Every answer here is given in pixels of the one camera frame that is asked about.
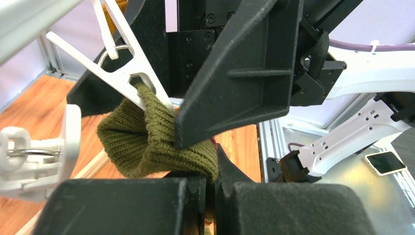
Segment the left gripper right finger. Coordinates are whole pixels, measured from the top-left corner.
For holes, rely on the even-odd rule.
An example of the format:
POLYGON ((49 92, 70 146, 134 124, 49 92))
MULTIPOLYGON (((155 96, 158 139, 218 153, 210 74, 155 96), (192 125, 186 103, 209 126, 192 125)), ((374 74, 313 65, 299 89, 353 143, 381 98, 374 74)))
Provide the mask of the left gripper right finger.
POLYGON ((373 235, 357 194, 347 186, 256 183, 217 146, 217 235, 373 235))

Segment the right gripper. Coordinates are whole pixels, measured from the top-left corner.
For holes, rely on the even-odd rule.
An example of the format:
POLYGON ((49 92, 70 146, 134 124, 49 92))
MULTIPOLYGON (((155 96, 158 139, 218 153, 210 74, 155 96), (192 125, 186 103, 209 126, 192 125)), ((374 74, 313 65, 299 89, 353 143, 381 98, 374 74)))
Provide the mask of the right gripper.
POLYGON ((168 33, 169 95, 185 95, 175 118, 176 147, 282 117, 290 103, 322 104, 346 69, 328 53, 328 34, 359 4, 178 1, 178 30, 168 33))

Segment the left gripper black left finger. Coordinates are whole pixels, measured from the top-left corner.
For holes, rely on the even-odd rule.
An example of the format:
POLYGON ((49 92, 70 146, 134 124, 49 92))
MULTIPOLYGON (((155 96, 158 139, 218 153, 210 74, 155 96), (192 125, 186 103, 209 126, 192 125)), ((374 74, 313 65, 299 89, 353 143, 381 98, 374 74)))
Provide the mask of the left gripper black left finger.
POLYGON ((35 235, 201 235, 203 177, 76 179, 47 201, 35 235))

